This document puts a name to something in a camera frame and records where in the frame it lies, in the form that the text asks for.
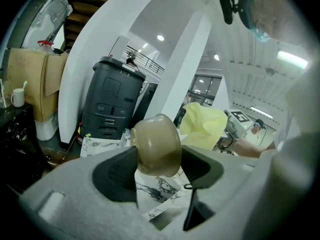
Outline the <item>brown wooden staircase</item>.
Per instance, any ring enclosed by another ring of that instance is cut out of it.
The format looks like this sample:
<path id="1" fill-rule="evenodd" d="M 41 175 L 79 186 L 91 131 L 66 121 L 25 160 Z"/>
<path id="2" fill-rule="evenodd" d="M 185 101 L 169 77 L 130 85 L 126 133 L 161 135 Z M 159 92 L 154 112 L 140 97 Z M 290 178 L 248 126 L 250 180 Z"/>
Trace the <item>brown wooden staircase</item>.
<path id="1" fill-rule="evenodd" d="M 86 23 L 107 1 L 108 0 L 69 0 L 72 12 L 64 23 L 64 51 L 72 49 Z"/>

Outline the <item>black marble table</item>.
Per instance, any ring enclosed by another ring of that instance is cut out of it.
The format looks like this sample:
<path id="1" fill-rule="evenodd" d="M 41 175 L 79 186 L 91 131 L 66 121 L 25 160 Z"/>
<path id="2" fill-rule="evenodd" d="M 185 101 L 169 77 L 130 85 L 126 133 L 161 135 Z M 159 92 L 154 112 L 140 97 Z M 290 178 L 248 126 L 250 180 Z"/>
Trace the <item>black marble table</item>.
<path id="1" fill-rule="evenodd" d="M 21 194 L 49 168 L 37 139 L 33 106 L 0 108 L 0 182 Z"/>

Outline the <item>black balcony railing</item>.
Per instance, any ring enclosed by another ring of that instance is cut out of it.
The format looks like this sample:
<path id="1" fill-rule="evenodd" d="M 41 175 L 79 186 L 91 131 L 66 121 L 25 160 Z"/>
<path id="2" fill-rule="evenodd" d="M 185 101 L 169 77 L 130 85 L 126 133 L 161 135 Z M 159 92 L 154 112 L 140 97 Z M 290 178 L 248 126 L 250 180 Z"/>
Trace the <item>black balcony railing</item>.
<path id="1" fill-rule="evenodd" d="M 154 62 L 152 59 L 148 58 L 144 54 L 138 52 L 136 49 L 132 48 L 131 46 L 127 45 L 124 49 L 123 54 L 128 58 L 133 57 L 134 61 L 138 64 L 148 68 L 151 72 L 162 76 L 165 72 L 165 69 L 161 67 L 159 64 Z"/>

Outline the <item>person's white shirt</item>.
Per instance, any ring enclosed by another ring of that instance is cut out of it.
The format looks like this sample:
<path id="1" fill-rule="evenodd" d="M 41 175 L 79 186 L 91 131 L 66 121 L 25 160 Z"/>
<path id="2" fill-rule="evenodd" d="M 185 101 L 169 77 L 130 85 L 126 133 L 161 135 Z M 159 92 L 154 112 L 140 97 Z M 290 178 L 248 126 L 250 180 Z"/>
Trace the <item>person's white shirt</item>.
<path id="1" fill-rule="evenodd" d="M 320 69 L 307 69 L 286 93 L 285 101 L 285 118 L 274 136 L 276 151 L 303 137 L 320 150 Z"/>

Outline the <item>rectangular ceiling light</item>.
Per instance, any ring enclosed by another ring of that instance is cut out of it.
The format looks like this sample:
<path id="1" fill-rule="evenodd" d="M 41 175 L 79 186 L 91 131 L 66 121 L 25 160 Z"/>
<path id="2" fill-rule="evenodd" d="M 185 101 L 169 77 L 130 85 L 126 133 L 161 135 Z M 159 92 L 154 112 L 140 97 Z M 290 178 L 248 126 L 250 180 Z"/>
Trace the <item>rectangular ceiling light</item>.
<path id="1" fill-rule="evenodd" d="M 277 53 L 277 59 L 279 59 L 283 62 L 292 64 L 294 66 L 297 66 L 301 69 L 305 69 L 309 64 L 309 62 L 307 60 L 305 60 L 299 56 L 293 55 L 291 53 L 281 51 L 281 50 Z"/>
<path id="2" fill-rule="evenodd" d="M 258 109 L 256 107 L 254 107 L 254 106 L 251 106 L 250 110 L 255 111 L 256 113 L 259 113 L 259 114 L 261 114 L 261 115 L 263 115 L 263 116 L 265 116 L 265 117 L 267 117 L 269 119 L 273 118 L 272 115 L 270 115 L 270 114 L 268 114 L 268 113 L 266 113 L 266 112 L 264 112 L 264 111 L 262 111 L 262 110 L 260 110 L 260 109 Z"/>

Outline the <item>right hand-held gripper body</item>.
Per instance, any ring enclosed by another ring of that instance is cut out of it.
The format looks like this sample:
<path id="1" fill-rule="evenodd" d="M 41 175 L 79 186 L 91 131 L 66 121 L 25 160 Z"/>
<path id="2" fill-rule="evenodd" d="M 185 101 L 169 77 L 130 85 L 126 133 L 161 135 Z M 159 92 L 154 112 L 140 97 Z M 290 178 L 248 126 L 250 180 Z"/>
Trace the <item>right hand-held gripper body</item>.
<path id="1" fill-rule="evenodd" d="M 251 128 L 253 121 L 239 109 L 225 109 L 227 116 L 224 134 L 219 139 L 220 147 L 232 147 L 244 138 Z"/>

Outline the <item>white plastic roll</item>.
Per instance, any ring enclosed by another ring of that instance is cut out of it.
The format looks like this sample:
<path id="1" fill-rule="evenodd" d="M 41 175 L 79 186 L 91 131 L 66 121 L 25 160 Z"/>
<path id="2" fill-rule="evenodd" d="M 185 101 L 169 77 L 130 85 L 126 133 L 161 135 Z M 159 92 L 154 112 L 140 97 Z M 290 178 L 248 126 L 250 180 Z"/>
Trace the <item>white plastic roll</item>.
<path id="1" fill-rule="evenodd" d="M 57 112 L 55 112 L 45 122 L 39 122 L 36 120 L 34 122 L 35 122 L 35 129 L 36 129 L 36 137 L 40 141 L 50 140 L 59 128 L 59 121 L 58 121 L 58 113 Z"/>

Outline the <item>tan bowl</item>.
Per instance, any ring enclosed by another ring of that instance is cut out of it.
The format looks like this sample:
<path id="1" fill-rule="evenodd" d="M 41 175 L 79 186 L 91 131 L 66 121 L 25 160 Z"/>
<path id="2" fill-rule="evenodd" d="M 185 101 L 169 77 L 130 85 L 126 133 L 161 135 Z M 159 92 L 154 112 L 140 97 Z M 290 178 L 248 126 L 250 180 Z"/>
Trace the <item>tan bowl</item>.
<path id="1" fill-rule="evenodd" d="M 181 167 L 180 137 L 164 114 L 139 121 L 130 130 L 130 145 L 137 149 L 137 169 L 142 174 L 173 177 Z"/>

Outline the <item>yellow cloth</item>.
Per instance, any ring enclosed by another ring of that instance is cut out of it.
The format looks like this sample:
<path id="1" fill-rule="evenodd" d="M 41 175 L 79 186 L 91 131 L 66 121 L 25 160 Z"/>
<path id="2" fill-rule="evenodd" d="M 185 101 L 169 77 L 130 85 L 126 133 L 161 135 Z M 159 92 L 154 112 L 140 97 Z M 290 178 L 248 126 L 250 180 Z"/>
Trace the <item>yellow cloth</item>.
<path id="1" fill-rule="evenodd" d="M 228 117 L 223 110 L 192 102 L 183 107 L 185 114 L 179 131 L 183 145 L 211 151 L 224 134 Z"/>

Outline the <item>chrome faucet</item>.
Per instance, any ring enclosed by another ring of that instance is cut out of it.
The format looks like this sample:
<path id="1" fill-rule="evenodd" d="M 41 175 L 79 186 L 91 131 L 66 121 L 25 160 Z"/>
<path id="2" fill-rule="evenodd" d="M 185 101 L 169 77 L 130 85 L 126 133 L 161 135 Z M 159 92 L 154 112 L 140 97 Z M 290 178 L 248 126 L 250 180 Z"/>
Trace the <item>chrome faucet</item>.
<path id="1" fill-rule="evenodd" d="M 119 146 L 121 148 L 126 148 L 131 146 L 131 130 L 130 129 L 125 129 L 122 132 L 122 136 L 119 142 Z"/>

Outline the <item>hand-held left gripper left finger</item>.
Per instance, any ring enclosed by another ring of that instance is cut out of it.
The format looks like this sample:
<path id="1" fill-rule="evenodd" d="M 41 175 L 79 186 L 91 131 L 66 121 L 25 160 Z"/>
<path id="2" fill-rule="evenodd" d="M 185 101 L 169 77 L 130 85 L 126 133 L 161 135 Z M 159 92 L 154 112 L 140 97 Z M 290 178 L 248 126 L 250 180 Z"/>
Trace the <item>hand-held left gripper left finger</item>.
<path id="1" fill-rule="evenodd" d="M 18 203 L 50 240 L 162 240 L 138 210 L 137 150 L 121 148 L 68 161 Z"/>

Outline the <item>clear jug red cap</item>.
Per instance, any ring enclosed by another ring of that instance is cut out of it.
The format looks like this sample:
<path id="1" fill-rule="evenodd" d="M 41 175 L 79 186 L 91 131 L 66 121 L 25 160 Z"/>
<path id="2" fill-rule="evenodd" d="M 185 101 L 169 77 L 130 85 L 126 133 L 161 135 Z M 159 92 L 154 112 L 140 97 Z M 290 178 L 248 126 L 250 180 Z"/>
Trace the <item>clear jug red cap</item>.
<path id="1" fill-rule="evenodd" d="M 48 40 L 39 40 L 37 43 L 39 45 L 39 50 L 41 52 L 44 52 L 50 55 L 54 54 L 54 49 L 52 48 L 52 45 L 54 44 L 53 42 Z"/>

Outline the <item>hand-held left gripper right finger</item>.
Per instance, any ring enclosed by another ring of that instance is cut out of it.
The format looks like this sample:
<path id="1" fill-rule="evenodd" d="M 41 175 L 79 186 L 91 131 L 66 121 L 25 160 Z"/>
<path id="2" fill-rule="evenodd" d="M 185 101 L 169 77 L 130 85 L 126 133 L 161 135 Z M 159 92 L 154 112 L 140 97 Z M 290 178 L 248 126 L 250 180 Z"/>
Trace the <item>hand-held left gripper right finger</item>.
<path id="1" fill-rule="evenodd" d="M 310 147 L 284 145 L 254 160 L 185 147 L 190 240 L 284 240 L 308 231 Z"/>

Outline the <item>dark framed window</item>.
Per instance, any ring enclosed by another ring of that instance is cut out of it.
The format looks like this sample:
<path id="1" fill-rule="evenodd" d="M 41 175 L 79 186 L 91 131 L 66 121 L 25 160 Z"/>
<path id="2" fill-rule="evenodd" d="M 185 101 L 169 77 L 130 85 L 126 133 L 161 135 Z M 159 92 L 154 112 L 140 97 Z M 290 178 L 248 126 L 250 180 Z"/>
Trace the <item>dark framed window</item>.
<path id="1" fill-rule="evenodd" d="M 195 75 L 188 89 L 191 102 L 211 107 L 221 83 L 220 77 Z"/>

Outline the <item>white mug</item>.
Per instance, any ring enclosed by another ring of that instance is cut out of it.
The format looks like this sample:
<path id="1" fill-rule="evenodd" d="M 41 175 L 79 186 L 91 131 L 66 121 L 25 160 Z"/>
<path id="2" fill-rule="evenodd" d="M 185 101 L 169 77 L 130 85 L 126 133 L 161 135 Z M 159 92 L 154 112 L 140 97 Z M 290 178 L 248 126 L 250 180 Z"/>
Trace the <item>white mug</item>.
<path id="1" fill-rule="evenodd" d="M 11 104 L 20 108 L 25 104 L 25 93 L 23 88 L 16 88 L 12 91 L 12 95 L 10 97 Z"/>

